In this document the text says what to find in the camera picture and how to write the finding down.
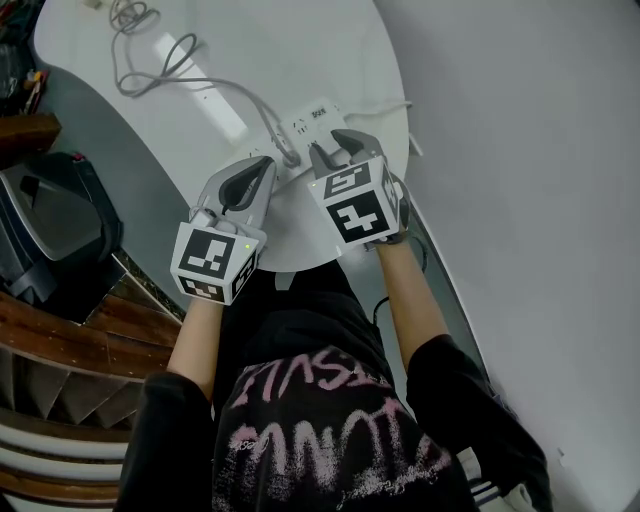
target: person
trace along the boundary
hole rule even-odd
[[[287,291],[257,270],[228,308],[192,301],[115,510],[552,510],[542,450],[455,346],[409,243],[376,250],[415,417],[337,262]]]

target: black sleeve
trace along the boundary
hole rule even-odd
[[[180,375],[147,378],[115,511],[211,510],[211,406]]]
[[[496,400],[478,367],[438,336],[409,362],[407,401],[427,435],[452,454],[473,448],[483,479],[503,493],[524,483],[539,512],[552,511],[544,453]]]

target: white round table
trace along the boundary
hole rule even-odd
[[[281,118],[320,97],[345,112],[370,111],[404,100],[398,64],[371,0],[147,0],[161,12],[150,30],[123,45],[138,70],[159,72],[166,52],[158,41],[194,32],[206,44],[194,62],[209,75],[231,79],[267,101]],[[46,63],[65,69],[105,98],[157,158],[188,204],[196,203],[208,178],[238,149],[182,85],[164,85],[131,99],[114,85],[108,5],[48,0],[35,30],[35,49]],[[248,127],[245,139],[264,132],[253,105],[221,88]],[[404,178],[409,153],[407,113],[354,116],[351,128],[380,140],[391,170]],[[306,183],[307,172],[274,194],[264,226],[268,249],[260,268],[295,272],[329,262],[343,252]]]

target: wires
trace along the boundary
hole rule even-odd
[[[417,235],[414,235],[413,233],[409,233],[409,238],[411,238],[412,240],[416,240],[419,244],[420,244],[420,249],[422,251],[422,273],[424,274],[425,271],[427,270],[427,265],[429,263],[429,252],[427,251],[427,245],[424,243],[424,241]],[[389,301],[389,297],[385,297],[384,299],[382,299],[380,302],[378,302],[376,304],[376,307],[373,308],[373,325],[377,326],[378,325],[378,310],[380,309],[380,306],[382,306],[385,302]]]
[[[287,151],[287,149],[283,146],[282,142],[277,136],[276,130],[273,128],[271,119],[269,118],[269,116],[271,116],[271,118],[273,118],[276,123],[280,123],[280,117],[257,94],[250,91],[243,85],[240,85],[239,83],[222,78],[180,78],[172,76],[173,73],[180,69],[180,67],[185,62],[187,62],[198,49],[198,36],[193,33],[185,34],[175,42],[175,44],[169,51],[169,54],[167,55],[164,65],[162,66],[162,70],[159,74],[154,75],[152,73],[136,71],[133,70],[133,66],[131,66],[132,70],[129,73],[122,75],[122,77],[118,76],[118,63],[116,57],[116,41],[118,39],[118,36],[120,34],[133,35],[138,33],[142,30],[140,27],[143,23],[151,20],[151,18],[156,16],[160,16],[160,11],[158,11],[157,9],[149,8],[143,1],[132,2],[131,0],[113,0],[113,3],[111,4],[111,9],[109,11],[109,23],[111,24],[111,27],[116,31],[111,41],[111,59],[113,62],[113,75],[115,85],[118,91],[120,91],[120,94],[129,98],[139,98],[140,96],[146,94],[150,90],[155,89],[156,87],[164,83],[205,82],[212,85],[223,85],[225,87],[229,87],[243,94],[254,104],[274,144],[278,148],[278,151],[282,153],[282,156],[284,157],[284,164],[290,168],[300,165],[300,155],[295,150]],[[174,52],[180,46],[180,44],[186,40],[190,41],[189,48],[182,58],[178,59],[175,64],[171,65],[171,58],[173,57]],[[146,78],[149,80],[149,82],[146,85],[138,88],[126,88],[124,86],[124,82],[132,77]]]
[[[411,108],[413,106],[413,103],[411,101],[398,101],[397,103],[391,103],[389,105],[385,105],[384,107],[380,107],[378,109],[375,110],[365,110],[365,111],[361,111],[361,112],[347,112],[345,114],[345,118],[347,117],[354,117],[354,116],[363,116],[363,117],[374,117],[374,116],[381,116],[384,114],[389,114],[390,112],[393,112],[394,110],[398,110],[399,108]]]

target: white power strip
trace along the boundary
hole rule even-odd
[[[340,109],[328,99],[319,98],[296,111],[278,125],[277,135],[280,142],[285,149],[291,149],[291,146],[282,136],[284,133],[300,155],[301,163],[299,166],[293,169],[286,167],[282,153],[278,151],[270,135],[264,133],[257,139],[243,144],[224,167],[244,158],[270,156],[275,160],[277,167],[276,183],[273,187],[273,191],[276,192],[311,168],[311,159],[309,158],[311,144],[319,144],[330,155],[340,149],[340,146],[331,135],[331,131],[338,128],[347,128]]]

